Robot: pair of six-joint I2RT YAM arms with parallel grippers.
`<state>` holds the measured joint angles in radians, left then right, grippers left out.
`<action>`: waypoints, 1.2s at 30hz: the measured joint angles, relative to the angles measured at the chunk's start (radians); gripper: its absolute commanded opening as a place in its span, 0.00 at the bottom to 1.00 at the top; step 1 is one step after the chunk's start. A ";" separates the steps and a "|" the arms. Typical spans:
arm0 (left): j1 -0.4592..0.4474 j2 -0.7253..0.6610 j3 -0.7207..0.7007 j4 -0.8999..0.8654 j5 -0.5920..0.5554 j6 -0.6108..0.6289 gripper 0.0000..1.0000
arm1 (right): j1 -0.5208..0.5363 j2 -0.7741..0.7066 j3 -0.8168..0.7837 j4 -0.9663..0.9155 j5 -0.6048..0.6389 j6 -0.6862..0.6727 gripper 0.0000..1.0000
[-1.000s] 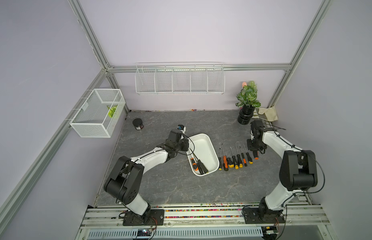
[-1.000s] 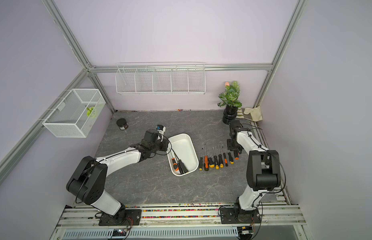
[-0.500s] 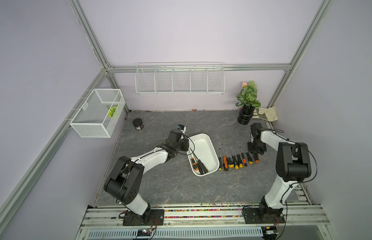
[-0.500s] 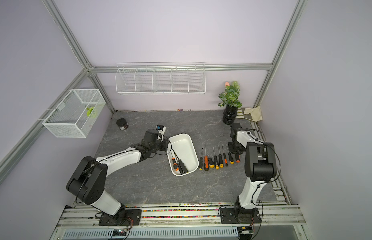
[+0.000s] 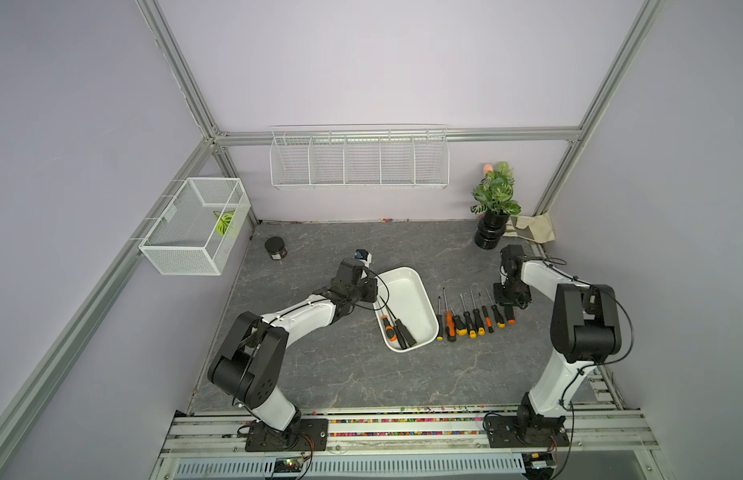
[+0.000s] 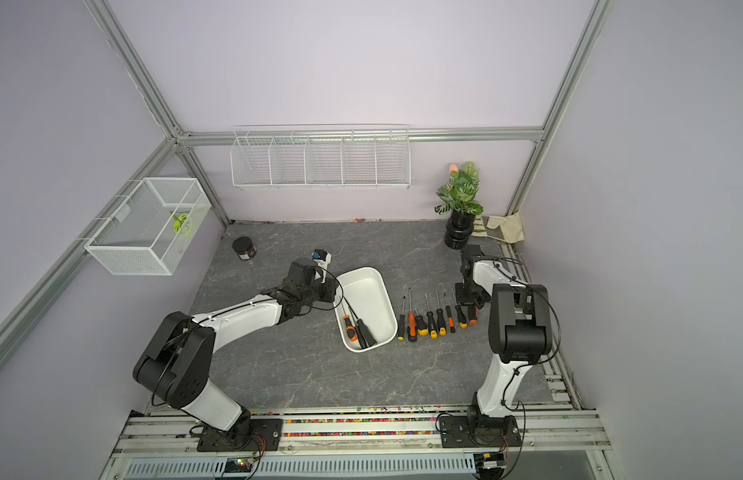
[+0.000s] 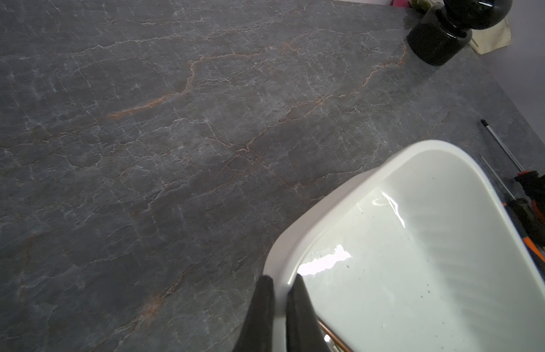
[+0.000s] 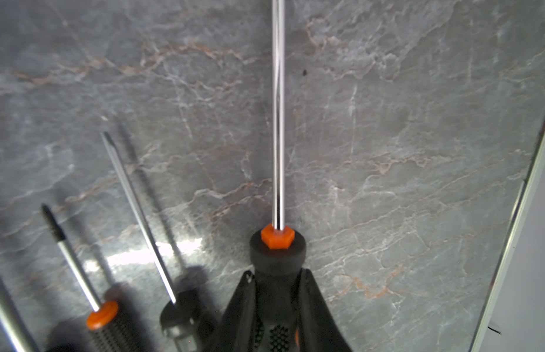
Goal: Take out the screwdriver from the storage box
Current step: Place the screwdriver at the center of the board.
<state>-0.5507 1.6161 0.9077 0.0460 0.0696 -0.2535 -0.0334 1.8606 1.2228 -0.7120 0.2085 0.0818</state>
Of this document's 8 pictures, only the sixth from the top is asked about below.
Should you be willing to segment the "grey orange collar screwdriver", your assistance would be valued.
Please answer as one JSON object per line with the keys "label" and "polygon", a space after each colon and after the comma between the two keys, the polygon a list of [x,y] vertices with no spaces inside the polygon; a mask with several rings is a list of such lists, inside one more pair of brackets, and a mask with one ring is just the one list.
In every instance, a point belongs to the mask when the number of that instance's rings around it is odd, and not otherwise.
{"label": "grey orange collar screwdriver", "polygon": [[356,322],[357,326],[357,332],[359,332],[359,339],[364,340],[364,348],[371,348],[377,344],[377,340],[375,340],[375,337],[373,337],[373,333],[371,332],[370,328],[365,324],[364,320],[355,312],[355,309],[351,304],[347,303],[347,306],[349,307],[349,310],[351,311],[351,316],[353,320]]}

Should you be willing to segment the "small black handle screwdriver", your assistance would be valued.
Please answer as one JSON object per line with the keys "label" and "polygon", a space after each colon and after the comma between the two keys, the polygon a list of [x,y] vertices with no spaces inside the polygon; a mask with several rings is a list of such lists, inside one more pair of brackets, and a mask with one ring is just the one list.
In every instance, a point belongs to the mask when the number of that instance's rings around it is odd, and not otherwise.
{"label": "small black handle screwdriver", "polygon": [[467,316],[465,316],[465,311],[463,311],[463,307],[461,307],[461,304],[459,304],[459,301],[455,300],[455,311],[457,311],[457,321],[459,321],[459,327],[465,329],[467,328]]}

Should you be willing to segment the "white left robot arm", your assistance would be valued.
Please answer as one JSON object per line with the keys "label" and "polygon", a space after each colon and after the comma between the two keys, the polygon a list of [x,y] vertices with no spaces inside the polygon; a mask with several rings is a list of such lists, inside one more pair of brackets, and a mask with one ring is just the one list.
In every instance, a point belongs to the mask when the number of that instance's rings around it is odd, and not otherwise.
{"label": "white left robot arm", "polygon": [[235,340],[309,313],[317,302],[334,302],[339,282],[329,272],[331,262],[329,252],[317,250],[310,259],[293,261],[281,285],[250,300],[195,316],[169,314],[133,378],[171,408],[227,436],[248,436],[251,412],[213,384],[213,356]]}

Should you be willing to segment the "white plastic storage box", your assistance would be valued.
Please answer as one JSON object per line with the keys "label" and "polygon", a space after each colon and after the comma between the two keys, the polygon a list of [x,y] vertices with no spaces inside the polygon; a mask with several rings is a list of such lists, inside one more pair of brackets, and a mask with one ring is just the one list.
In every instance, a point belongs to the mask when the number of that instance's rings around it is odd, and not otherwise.
{"label": "white plastic storage box", "polygon": [[[373,267],[362,267],[339,275],[338,281],[340,286],[336,290],[334,313],[345,348],[352,353],[361,354],[395,340],[397,314],[393,312],[381,273]],[[348,337],[345,317],[351,316],[352,312],[347,302],[350,302],[357,316],[371,332],[371,337],[377,341],[375,345],[371,345],[368,340],[369,347],[363,349],[358,340]]]}

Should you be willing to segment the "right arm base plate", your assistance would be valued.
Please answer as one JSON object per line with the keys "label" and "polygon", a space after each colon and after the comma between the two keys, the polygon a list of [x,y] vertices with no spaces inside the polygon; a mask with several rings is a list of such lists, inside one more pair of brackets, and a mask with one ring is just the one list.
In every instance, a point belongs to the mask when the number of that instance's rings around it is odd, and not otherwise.
{"label": "right arm base plate", "polygon": [[521,427],[515,416],[502,418],[442,413],[435,430],[443,448],[502,448],[521,446]]}

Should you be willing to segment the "short black yellow screwdriver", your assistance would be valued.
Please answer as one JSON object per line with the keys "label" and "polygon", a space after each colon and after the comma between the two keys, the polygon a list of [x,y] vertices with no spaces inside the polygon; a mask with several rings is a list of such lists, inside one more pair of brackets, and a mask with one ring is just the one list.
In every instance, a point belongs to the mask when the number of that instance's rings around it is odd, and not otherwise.
{"label": "short black yellow screwdriver", "polygon": [[427,326],[427,322],[423,319],[423,315],[421,315],[417,310],[413,313],[415,313],[415,328],[417,328],[417,334],[419,334],[419,336],[428,336],[429,326]]}

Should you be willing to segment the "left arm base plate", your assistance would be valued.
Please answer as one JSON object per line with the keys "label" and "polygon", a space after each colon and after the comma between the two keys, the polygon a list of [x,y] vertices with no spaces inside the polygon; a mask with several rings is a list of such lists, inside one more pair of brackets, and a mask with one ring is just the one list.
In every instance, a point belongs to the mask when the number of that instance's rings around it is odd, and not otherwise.
{"label": "left arm base plate", "polygon": [[204,425],[198,435],[199,452],[277,451],[285,422],[281,418],[259,418],[239,422],[230,431]]}

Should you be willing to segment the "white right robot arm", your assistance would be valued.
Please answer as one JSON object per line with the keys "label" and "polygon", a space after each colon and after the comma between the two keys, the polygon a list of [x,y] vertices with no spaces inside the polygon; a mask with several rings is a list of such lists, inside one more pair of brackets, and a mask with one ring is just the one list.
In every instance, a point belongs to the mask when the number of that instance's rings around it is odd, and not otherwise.
{"label": "white right robot arm", "polygon": [[513,400],[527,370],[555,354],[557,314],[547,287],[519,280],[499,257],[477,245],[461,250],[461,275],[455,296],[467,320],[477,320],[477,312],[489,308],[487,336],[493,359],[475,394],[475,410],[481,420],[504,418],[515,410]]}

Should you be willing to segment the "slim black orange screwdriver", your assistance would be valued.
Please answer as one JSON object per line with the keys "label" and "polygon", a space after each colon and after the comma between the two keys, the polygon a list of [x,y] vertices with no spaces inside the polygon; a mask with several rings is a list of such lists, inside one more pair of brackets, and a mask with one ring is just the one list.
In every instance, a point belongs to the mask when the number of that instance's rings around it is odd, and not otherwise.
{"label": "slim black orange screwdriver", "polygon": [[449,299],[447,299],[447,293],[443,294],[443,300],[445,300],[445,314],[447,314],[447,324],[449,324],[449,333],[455,333],[455,320],[453,320],[453,310],[449,305]]}

